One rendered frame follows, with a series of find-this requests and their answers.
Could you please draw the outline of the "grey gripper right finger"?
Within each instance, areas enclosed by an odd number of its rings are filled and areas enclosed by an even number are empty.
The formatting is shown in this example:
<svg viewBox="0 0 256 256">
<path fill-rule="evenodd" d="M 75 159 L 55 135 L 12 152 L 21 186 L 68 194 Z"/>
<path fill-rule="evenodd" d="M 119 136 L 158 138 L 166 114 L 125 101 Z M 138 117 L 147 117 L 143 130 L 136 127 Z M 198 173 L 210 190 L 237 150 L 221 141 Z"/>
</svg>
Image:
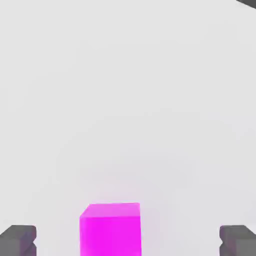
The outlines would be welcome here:
<svg viewBox="0 0 256 256">
<path fill-rule="evenodd" d="M 256 234 L 245 225 L 222 225 L 219 256 L 256 256 Z"/>
</svg>

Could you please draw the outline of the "small magenta cube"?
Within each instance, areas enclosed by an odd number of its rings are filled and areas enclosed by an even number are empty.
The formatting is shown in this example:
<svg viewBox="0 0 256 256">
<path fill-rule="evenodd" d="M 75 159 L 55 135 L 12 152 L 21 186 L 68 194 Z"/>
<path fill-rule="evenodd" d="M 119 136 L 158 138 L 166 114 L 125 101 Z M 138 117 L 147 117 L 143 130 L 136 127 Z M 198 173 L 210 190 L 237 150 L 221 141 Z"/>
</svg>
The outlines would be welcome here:
<svg viewBox="0 0 256 256">
<path fill-rule="evenodd" d="M 140 204 L 89 204 L 79 217 L 80 256 L 142 256 Z"/>
</svg>

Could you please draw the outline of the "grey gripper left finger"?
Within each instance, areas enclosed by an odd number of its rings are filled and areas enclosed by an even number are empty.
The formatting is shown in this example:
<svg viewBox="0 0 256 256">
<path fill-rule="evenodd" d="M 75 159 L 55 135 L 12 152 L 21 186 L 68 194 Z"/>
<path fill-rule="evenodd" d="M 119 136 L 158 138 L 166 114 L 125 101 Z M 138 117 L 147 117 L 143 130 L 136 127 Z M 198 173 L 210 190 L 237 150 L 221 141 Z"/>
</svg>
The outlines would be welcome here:
<svg viewBox="0 0 256 256">
<path fill-rule="evenodd" d="M 11 225 L 0 234 L 0 256 L 37 256 L 34 225 Z"/>
</svg>

